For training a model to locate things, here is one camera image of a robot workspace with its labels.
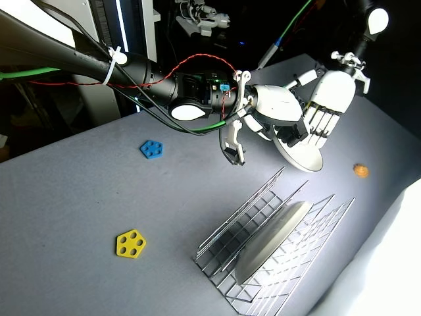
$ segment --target dark background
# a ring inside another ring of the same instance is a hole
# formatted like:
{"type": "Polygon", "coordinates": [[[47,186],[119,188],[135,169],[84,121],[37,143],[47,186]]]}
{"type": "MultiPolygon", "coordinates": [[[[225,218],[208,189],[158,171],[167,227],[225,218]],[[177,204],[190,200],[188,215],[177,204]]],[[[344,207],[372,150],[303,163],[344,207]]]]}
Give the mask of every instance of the dark background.
{"type": "MultiPolygon", "coordinates": [[[[270,63],[308,53],[314,59],[330,65],[332,51],[350,51],[353,33],[360,27],[349,10],[354,2],[318,1],[313,8],[310,4],[298,19],[294,31],[286,34],[282,51],[278,51],[270,63]]],[[[214,29],[211,38],[199,34],[189,38],[175,21],[179,5],[173,0],[155,0],[154,6],[162,16],[162,21],[157,24],[159,62],[164,68],[171,68],[175,63],[174,53],[168,43],[170,39],[178,61],[193,53],[213,53],[226,58],[237,69],[256,69],[264,52],[304,3],[304,0],[207,0],[207,5],[216,8],[218,12],[229,14],[230,27],[225,30],[214,29]]],[[[389,26],[368,46],[364,57],[367,62],[364,73],[372,79],[367,98],[421,138],[418,122],[421,104],[417,97],[418,83],[421,82],[421,63],[418,59],[421,56],[418,34],[421,30],[418,14],[421,4],[413,0],[379,0],[377,5],[388,11],[389,26]]],[[[218,66],[208,60],[196,63],[201,66],[218,66]]]]}

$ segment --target blue pentagonal object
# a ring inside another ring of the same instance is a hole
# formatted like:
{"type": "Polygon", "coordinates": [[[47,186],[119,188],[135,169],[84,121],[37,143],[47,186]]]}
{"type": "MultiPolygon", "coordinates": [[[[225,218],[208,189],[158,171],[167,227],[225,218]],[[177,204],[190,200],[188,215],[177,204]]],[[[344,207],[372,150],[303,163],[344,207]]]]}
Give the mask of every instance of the blue pentagonal object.
{"type": "Polygon", "coordinates": [[[158,158],[164,153],[164,145],[155,140],[148,140],[140,147],[140,151],[148,159],[158,158]]]}

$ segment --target white zip tie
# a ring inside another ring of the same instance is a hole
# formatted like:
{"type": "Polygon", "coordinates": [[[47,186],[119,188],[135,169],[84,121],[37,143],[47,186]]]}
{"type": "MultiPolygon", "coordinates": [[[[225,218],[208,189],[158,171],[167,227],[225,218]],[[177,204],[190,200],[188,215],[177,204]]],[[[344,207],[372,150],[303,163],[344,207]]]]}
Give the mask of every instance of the white zip tie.
{"type": "Polygon", "coordinates": [[[105,77],[104,82],[102,83],[103,86],[106,86],[108,84],[108,81],[111,78],[111,74],[112,74],[112,72],[114,70],[114,67],[116,65],[116,55],[120,52],[120,50],[121,50],[121,47],[120,46],[117,46],[117,49],[116,50],[114,50],[113,48],[110,47],[110,54],[112,54],[111,55],[112,56],[112,61],[111,61],[110,68],[108,69],[108,74],[105,77]]]}

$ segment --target wire basket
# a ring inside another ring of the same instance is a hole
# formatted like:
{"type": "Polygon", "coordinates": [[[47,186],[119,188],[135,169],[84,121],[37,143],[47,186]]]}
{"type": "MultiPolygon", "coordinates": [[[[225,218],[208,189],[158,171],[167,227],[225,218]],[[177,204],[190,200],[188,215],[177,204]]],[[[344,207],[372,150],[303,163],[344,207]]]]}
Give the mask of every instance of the wire basket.
{"type": "Polygon", "coordinates": [[[272,188],[281,169],[224,221],[198,248],[195,262],[239,315],[279,315],[355,199],[330,209],[331,195],[317,203],[247,283],[237,284],[235,259],[246,243],[307,184],[287,198],[272,188]]]}

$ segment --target plate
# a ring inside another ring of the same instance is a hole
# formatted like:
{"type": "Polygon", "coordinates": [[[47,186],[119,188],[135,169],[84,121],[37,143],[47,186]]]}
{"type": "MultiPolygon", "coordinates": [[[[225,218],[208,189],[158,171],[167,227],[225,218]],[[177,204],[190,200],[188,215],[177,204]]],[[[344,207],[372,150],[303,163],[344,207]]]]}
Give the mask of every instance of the plate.
{"type": "Polygon", "coordinates": [[[275,137],[273,141],[281,155],[295,168],[306,172],[317,172],[322,170],[323,157],[317,147],[303,143],[288,147],[287,144],[283,143],[277,137],[275,137]]]}
{"type": "Polygon", "coordinates": [[[235,265],[235,279],[243,284],[250,278],[293,232],[313,206],[297,202],[274,215],[245,245],[235,265]]]}

